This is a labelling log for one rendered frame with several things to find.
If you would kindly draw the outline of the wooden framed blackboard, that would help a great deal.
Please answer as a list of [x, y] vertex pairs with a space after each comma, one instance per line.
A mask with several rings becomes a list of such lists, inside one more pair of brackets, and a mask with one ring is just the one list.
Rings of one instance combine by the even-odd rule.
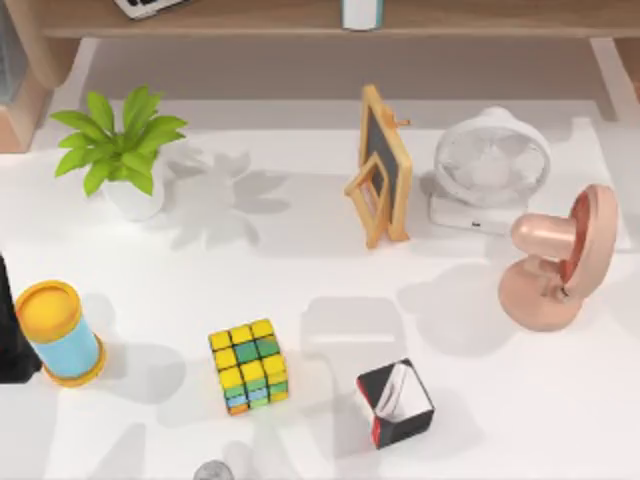
[[362, 111], [358, 174], [345, 187], [373, 249], [382, 235], [406, 241], [406, 217], [412, 186], [413, 162], [398, 128], [393, 110], [384, 103], [377, 87], [362, 88]]

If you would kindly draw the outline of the colourful puzzle cube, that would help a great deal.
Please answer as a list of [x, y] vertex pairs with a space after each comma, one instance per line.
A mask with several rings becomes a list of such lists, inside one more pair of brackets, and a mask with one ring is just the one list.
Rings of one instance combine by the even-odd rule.
[[213, 332], [208, 343], [229, 415], [288, 398], [287, 364], [269, 319]]

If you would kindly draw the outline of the white desk fan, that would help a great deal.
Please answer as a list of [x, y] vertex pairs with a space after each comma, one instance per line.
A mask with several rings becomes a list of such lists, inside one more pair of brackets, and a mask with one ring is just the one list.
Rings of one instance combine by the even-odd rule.
[[444, 227], [505, 235], [545, 184], [549, 142], [501, 106], [457, 123], [434, 156], [430, 220]]

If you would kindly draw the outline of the black red and white box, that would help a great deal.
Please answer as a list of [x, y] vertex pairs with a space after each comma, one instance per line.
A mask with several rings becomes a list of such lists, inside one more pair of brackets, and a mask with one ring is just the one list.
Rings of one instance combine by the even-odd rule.
[[361, 373], [356, 386], [356, 398], [376, 449], [429, 429], [435, 405], [409, 358]]

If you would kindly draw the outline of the wooden shelf unit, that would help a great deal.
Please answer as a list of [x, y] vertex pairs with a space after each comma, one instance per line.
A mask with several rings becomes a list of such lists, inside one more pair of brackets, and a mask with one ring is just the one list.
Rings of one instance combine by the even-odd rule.
[[198, 98], [265, 97], [291, 70], [310, 86], [286, 98], [335, 94], [331, 67], [369, 66], [388, 73], [402, 55], [418, 61], [416, 42], [447, 38], [465, 50], [492, 39], [610, 38], [640, 100], [640, 0], [384, 0], [382, 26], [352, 33], [341, 26], [339, 0], [187, 0], [142, 20], [115, 0], [0, 0], [46, 90], [69, 77], [86, 40], [115, 56], [114, 71], [95, 82], [111, 94], [150, 84]]

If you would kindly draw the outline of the green plant in white pot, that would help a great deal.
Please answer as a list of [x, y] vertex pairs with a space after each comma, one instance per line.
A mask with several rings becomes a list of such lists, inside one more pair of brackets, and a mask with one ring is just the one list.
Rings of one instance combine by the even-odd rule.
[[83, 170], [83, 192], [102, 191], [122, 217], [141, 222], [158, 214], [165, 201], [166, 147], [186, 138], [188, 122], [162, 114], [163, 95], [147, 85], [133, 89], [117, 115], [105, 95], [91, 91], [86, 111], [64, 109], [50, 118], [73, 132], [59, 141], [66, 152], [57, 178]]

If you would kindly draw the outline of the white and blue cup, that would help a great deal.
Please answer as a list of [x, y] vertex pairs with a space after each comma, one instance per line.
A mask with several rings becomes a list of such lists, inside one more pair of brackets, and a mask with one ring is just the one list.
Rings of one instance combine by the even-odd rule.
[[371, 31], [382, 26], [384, 0], [340, 0], [341, 27], [350, 31]]

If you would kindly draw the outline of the pink desk fan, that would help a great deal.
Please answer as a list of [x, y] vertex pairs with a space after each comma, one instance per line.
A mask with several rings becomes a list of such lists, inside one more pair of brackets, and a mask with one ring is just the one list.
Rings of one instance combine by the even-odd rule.
[[566, 217], [521, 215], [511, 240], [525, 257], [502, 274], [498, 298], [504, 312], [532, 331], [567, 327], [603, 283], [617, 228], [616, 195], [602, 184], [586, 186]]

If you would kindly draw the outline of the small grey round object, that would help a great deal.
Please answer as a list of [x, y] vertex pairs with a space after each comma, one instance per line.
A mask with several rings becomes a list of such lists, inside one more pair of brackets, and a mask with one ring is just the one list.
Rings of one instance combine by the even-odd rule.
[[209, 460], [196, 469], [193, 480], [235, 480], [235, 477], [225, 462]]

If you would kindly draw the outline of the blue can with yellow ends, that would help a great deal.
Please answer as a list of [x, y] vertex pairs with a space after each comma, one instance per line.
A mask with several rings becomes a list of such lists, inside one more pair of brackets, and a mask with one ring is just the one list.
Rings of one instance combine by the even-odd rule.
[[76, 290], [58, 280], [38, 282], [15, 303], [20, 328], [52, 381], [66, 388], [94, 380], [106, 363], [106, 350], [84, 319]]

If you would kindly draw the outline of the white and black keyboard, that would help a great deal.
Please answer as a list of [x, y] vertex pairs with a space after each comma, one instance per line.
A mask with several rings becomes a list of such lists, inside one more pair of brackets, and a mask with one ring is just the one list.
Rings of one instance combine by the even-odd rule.
[[189, 5], [193, 0], [112, 0], [130, 19], [142, 20], [161, 12]]

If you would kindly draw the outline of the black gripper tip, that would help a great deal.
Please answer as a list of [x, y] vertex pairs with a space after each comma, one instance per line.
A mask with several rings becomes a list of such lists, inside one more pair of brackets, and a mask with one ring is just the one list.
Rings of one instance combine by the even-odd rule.
[[42, 362], [19, 325], [0, 253], [0, 384], [25, 384], [41, 369]]

